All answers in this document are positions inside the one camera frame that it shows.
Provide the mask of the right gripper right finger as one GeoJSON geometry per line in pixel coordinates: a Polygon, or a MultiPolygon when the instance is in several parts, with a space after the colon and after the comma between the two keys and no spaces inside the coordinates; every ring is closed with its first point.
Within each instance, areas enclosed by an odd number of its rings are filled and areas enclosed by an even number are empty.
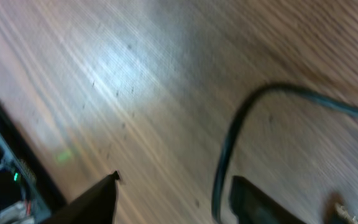
{"type": "Polygon", "coordinates": [[[239,224],[304,223],[242,176],[232,177],[229,204],[239,224]]]}

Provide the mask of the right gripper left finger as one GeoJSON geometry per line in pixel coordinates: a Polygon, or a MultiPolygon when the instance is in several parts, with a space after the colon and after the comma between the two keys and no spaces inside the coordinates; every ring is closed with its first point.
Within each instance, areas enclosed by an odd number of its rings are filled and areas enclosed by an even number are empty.
{"type": "Polygon", "coordinates": [[[114,223],[118,196],[117,182],[119,180],[118,171],[114,171],[43,223],[114,223]]]}

